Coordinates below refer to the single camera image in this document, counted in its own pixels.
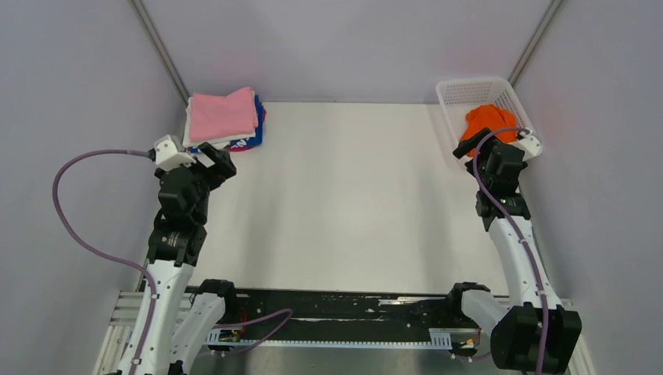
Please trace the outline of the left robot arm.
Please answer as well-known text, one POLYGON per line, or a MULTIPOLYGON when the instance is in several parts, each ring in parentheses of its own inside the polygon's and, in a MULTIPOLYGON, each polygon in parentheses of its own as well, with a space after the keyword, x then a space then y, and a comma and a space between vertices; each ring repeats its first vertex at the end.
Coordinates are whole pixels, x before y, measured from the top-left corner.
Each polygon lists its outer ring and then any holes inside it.
POLYGON ((148 239, 145 294, 117 374, 188 374, 212 326, 238 316, 233 283, 207 280, 178 319, 206 239, 210 192, 237 173, 228 151, 207 143, 199 149, 210 166, 192 156, 174 167, 160 162, 155 172, 159 210, 148 239))

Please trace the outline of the orange t-shirt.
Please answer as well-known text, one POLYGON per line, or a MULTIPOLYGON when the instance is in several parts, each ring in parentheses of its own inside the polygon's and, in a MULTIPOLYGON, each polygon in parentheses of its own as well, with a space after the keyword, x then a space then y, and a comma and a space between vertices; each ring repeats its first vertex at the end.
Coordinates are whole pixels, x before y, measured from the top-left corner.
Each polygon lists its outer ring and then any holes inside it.
POLYGON ((518 126, 511 112, 496 105, 481 105, 471 110, 465 120, 467 127, 460 138, 461 141, 469 140, 484 128, 495 131, 518 126))

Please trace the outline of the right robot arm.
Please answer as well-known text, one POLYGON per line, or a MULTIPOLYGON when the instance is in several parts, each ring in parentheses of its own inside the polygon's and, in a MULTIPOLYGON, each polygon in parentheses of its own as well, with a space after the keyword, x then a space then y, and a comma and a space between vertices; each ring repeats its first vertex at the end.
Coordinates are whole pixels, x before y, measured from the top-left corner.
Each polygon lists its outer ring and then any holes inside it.
POLYGON ((502 370, 562 374, 582 331, 576 311, 563 306, 536 249, 531 213, 519 191, 525 151, 495 136, 461 141, 454 155, 475 154, 466 162, 476 179, 476 211, 495 245, 507 281, 509 305, 475 282, 456 283, 447 295, 451 323, 471 321, 489 339, 493 363, 502 370))

